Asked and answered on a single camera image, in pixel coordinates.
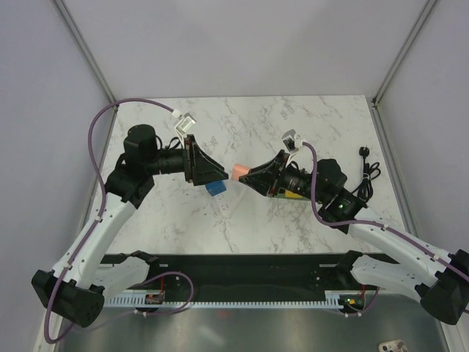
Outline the blue cube adapter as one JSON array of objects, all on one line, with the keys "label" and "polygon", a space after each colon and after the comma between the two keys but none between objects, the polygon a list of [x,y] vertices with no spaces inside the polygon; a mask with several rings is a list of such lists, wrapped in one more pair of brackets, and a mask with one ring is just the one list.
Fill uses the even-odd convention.
[{"label": "blue cube adapter", "polygon": [[215,197],[226,191],[226,185],[223,180],[217,180],[217,181],[208,183],[205,185],[205,188],[211,197]]}]

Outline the yellow cube adapter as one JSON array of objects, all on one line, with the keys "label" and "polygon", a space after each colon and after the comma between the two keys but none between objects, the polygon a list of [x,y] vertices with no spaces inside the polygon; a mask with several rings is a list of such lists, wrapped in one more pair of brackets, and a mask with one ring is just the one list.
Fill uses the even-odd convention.
[{"label": "yellow cube adapter", "polygon": [[299,195],[299,194],[296,194],[292,191],[288,191],[286,190],[284,192],[284,196],[287,198],[287,199],[303,199],[303,196]]}]

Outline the pink charger plug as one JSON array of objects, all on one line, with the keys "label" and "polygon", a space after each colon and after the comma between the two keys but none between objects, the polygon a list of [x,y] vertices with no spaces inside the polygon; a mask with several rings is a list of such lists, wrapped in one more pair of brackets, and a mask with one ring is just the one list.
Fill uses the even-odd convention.
[{"label": "pink charger plug", "polygon": [[238,181],[242,176],[247,175],[251,168],[242,164],[235,164],[232,168],[232,179]]}]

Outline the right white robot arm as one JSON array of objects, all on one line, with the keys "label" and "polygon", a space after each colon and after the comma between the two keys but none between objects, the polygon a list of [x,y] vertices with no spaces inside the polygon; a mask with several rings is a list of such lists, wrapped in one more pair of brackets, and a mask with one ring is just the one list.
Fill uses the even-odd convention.
[{"label": "right white robot arm", "polygon": [[341,287],[359,283],[392,290],[417,301],[439,321],[457,324],[468,313],[468,253],[450,253],[396,229],[344,187],[347,177],[335,159],[313,162],[307,172],[281,150],[261,166],[235,165],[232,177],[265,197],[309,200],[318,222],[367,242],[393,260],[349,251],[335,272]]}]

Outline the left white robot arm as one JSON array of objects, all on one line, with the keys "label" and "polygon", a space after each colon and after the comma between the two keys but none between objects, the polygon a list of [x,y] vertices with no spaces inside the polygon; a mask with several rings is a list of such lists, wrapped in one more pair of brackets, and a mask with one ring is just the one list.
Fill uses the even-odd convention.
[{"label": "left white robot arm", "polygon": [[160,269],[152,265],[157,257],[142,251],[127,255],[113,268],[99,269],[118,232],[153,188],[155,176],[182,173],[194,186],[229,177],[223,166],[199,148],[192,134],[178,149],[160,149],[152,126],[135,125],[123,146],[124,153],[104,185],[104,205],[59,262],[32,278],[47,314],[56,313],[83,328],[97,319],[107,300],[134,285],[153,288],[160,282]]}]

